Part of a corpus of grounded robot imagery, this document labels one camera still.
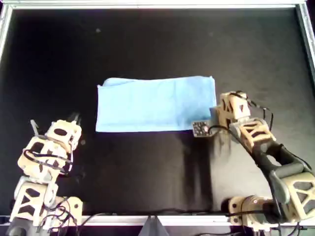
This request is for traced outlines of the beige right gripper finger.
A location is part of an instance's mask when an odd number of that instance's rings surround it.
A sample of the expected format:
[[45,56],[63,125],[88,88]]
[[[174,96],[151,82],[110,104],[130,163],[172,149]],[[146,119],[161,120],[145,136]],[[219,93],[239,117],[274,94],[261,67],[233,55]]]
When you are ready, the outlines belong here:
[[210,110],[210,124],[219,124],[219,111],[220,111],[220,106],[215,106],[209,108]]

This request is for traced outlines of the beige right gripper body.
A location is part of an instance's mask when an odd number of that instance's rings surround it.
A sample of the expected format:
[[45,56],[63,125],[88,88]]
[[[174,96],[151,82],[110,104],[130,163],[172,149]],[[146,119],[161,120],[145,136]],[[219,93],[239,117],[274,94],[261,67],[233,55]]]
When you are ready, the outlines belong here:
[[247,94],[242,91],[222,93],[220,95],[220,124],[230,124],[250,117],[247,98]]

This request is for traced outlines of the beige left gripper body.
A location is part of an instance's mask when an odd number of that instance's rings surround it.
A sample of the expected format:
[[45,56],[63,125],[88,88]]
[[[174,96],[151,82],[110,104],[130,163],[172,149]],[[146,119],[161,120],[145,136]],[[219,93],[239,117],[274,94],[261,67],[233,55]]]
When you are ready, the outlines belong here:
[[46,137],[59,143],[65,150],[75,150],[82,134],[75,121],[58,120],[46,132]]

